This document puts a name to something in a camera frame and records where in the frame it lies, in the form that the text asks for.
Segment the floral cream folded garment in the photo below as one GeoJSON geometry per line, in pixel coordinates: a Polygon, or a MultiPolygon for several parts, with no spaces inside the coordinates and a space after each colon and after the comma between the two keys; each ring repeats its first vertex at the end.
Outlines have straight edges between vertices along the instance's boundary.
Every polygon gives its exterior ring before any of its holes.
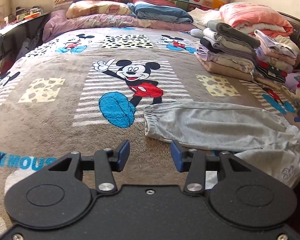
{"type": "Polygon", "coordinates": [[[234,68],[243,73],[250,73],[254,69],[254,64],[250,60],[228,54],[214,53],[205,46],[199,46],[196,49],[195,54],[205,62],[214,62],[226,67],[234,68]]]}

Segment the yellow cartoon pillow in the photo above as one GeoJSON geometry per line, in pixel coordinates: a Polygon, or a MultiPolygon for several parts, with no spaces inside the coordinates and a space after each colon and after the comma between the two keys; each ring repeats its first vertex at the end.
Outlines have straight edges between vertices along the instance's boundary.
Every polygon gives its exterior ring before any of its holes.
{"type": "Polygon", "coordinates": [[[77,18],[96,14],[130,15],[132,11],[125,3],[113,1],[78,1],[72,3],[66,12],[66,18],[77,18]]]}

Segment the pink purple quilt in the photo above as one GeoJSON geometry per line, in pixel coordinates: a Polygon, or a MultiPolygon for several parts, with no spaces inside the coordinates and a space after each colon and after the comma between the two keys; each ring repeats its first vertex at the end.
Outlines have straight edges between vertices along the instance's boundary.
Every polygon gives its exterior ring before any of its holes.
{"type": "Polygon", "coordinates": [[[195,26],[188,23],[171,23],[158,20],[143,20],[128,15],[96,14],[68,19],[65,10],[54,11],[45,24],[43,41],[48,42],[68,31],[89,28],[138,27],[170,31],[189,31],[195,26]]]}

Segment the folded blue blanket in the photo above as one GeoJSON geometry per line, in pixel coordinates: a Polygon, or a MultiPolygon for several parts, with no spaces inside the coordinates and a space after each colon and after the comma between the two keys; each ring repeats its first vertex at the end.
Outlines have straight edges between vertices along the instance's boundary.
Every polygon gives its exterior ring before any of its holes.
{"type": "Polygon", "coordinates": [[[129,9],[138,19],[157,20],[171,23],[193,23],[192,16],[178,7],[156,5],[145,1],[127,3],[129,9]]]}

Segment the navy striped folded garment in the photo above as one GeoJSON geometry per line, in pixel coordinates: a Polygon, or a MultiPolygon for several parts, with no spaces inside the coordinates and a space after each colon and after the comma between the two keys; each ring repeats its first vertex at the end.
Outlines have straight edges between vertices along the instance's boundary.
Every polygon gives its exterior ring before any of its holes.
{"type": "Polygon", "coordinates": [[[255,67],[255,72],[257,72],[258,75],[261,77],[264,77],[266,79],[270,79],[272,81],[276,81],[279,83],[285,83],[287,73],[277,69],[267,63],[259,62],[259,65],[255,67]]]}

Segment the cluttered side shelf items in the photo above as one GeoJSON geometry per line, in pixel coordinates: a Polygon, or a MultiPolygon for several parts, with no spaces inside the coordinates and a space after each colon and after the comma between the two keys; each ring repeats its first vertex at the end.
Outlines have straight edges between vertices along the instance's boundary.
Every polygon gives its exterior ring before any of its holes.
{"type": "Polygon", "coordinates": [[[4,6],[0,6],[0,30],[8,25],[14,25],[24,20],[30,20],[43,14],[43,8],[34,6],[28,8],[16,7],[15,14],[4,16],[4,6]]]}

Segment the folded pink orange quilt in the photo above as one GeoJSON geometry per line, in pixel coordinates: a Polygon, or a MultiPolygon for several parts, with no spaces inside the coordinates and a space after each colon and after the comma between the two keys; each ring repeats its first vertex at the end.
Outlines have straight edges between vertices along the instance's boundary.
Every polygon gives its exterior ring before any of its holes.
{"type": "Polygon", "coordinates": [[[268,36],[289,36],[292,25],[276,10],[249,2],[228,3],[219,9],[222,21],[244,33],[254,35],[260,30],[268,36]]]}

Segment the tan folded garment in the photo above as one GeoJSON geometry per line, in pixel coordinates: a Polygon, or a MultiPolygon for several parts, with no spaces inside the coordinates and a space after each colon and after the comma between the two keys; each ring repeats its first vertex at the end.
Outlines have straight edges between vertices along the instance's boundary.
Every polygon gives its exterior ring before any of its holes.
{"type": "Polygon", "coordinates": [[[244,81],[252,81],[253,77],[251,74],[241,72],[231,67],[227,67],[224,65],[220,65],[214,62],[205,62],[203,60],[198,59],[198,61],[203,65],[207,72],[212,74],[218,74],[222,76],[232,77],[244,81]]]}

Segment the Mickey Mouse brown blanket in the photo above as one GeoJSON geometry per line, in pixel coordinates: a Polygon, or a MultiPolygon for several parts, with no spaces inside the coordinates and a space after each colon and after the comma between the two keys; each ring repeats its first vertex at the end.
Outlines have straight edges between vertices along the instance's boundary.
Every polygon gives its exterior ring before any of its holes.
{"type": "Polygon", "coordinates": [[[144,109],[173,102],[233,103],[264,109],[261,86],[207,72],[190,34],[146,28],[63,33],[30,51],[0,77],[0,236],[11,226],[4,198],[17,182],[65,154],[93,155],[130,142],[123,184],[183,185],[170,142],[145,135],[144,109]]]}

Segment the lilac folded garment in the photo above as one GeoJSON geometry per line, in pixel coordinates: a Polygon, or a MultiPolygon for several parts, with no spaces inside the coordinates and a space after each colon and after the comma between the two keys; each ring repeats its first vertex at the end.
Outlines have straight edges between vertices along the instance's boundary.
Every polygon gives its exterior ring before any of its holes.
{"type": "Polygon", "coordinates": [[[268,48],[271,52],[286,55],[293,59],[296,59],[299,55],[298,52],[294,51],[288,45],[278,42],[277,40],[264,34],[260,30],[254,30],[254,34],[256,38],[260,40],[260,43],[263,44],[266,48],[268,48]]]}

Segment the light grey sweatpants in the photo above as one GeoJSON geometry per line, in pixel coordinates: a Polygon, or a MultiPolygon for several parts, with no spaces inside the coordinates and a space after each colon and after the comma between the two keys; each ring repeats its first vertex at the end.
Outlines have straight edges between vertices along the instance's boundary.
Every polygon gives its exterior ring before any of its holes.
{"type": "Polygon", "coordinates": [[[300,130],[264,109],[213,102],[173,102],[144,109],[145,135],[185,147],[235,152],[295,187],[300,181],[300,130]]]}

